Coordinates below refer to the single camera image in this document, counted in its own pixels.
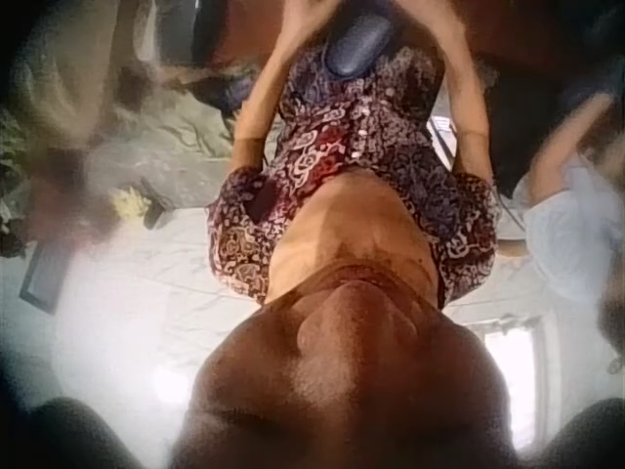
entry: bright window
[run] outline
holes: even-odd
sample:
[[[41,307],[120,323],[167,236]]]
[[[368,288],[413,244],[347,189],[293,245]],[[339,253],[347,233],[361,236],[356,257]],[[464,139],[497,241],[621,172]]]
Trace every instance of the bright window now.
[[[510,395],[511,430],[517,450],[536,443],[538,428],[538,368],[536,330],[520,325],[469,324],[499,366]]]

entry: white shirt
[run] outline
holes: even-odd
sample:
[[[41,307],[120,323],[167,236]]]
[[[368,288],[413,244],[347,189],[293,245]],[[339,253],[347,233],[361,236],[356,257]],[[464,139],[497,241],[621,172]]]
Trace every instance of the white shirt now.
[[[595,303],[604,293],[613,253],[623,241],[623,205],[585,157],[576,155],[563,171],[566,191],[524,214],[527,249],[557,293]],[[527,176],[514,200],[529,206]]]

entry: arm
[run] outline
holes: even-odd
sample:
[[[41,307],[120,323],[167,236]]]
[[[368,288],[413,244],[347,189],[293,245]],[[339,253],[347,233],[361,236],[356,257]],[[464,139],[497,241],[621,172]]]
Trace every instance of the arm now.
[[[599,93],[587,100],[547,139],[528,173],[529,202],[533,207],[565,190],[563,167],[575,155],[577,146],[612,105],[613,97]]]
[[[291,64],[299,50],[328,23],[342,1],[284,0],[280,35],[236,122],[230,173],[242,167],[263,168],[265,140]]]
[[[444,57],[451,117],[458,131],[454,172],[466,172],[493,182],[489,156],[486,106],[465,27],[448,0],[396,0],[409,17],[434,36]]]
[[[265,140],[275,119],[295,52],[276,45],[249,99],[243,105],[234,128],[230,173],[246,166],[263,169]]]
[[[437,39],[446,65],[451,118],[458,134],[454,173],[469,173],[493,183],[486,105],[464,31]]]

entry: red patterned dress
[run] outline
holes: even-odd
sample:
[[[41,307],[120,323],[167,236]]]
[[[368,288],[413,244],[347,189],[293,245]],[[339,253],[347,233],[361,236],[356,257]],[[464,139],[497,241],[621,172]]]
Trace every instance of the red patterned dress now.
[[[209,263],[236,292],[263,303],[271,255],[298,211],[351,169],[388,183],[426,234],[439,272],[439,305],[480,286],[496,249],[494,188],[450,173],[426,124],[441,83],[436,59],[404,48],[364,78],[332,80],[320,51],[293,67],[279,111],[285,128],[263,170],[241,168],[208,207]]]

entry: neck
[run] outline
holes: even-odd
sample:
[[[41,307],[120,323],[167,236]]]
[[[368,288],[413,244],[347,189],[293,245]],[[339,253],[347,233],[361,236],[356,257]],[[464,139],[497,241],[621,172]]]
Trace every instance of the neck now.
[[[266,301],[337,264],[382,266],[438,307],[430,244],[396,193],[376,177],[342,175],[307,202],[273,251]]]

